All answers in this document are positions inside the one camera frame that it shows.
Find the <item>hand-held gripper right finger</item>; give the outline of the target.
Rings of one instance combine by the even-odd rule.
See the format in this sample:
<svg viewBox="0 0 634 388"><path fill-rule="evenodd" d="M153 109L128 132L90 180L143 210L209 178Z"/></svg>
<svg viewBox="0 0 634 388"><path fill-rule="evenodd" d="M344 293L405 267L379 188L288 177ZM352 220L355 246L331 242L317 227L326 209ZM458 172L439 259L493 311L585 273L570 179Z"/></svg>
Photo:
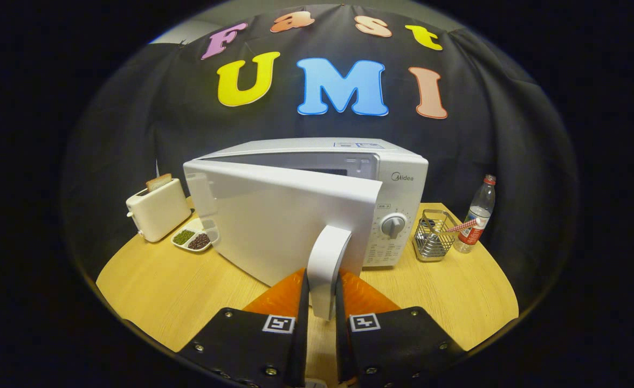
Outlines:
<svg viewBox="0 0 634 388"><path fill-rule="evenodd" d="M423 307L401 308L359 276L336 281L337 378L348 387L435 387L467 352Z"/></svg>

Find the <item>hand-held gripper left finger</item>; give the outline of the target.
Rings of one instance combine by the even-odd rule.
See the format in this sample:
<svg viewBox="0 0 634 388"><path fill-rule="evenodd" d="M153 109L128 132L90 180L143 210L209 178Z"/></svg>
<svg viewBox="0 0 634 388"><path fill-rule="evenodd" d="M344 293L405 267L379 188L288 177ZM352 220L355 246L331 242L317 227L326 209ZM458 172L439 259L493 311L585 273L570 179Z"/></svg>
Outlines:
<svg viewBox="0 0 634 388"><path fill-rule="evenodd" d="M304 268L243 309L225 307L179 351L223 387L303 387L309 285Z"/></svg>

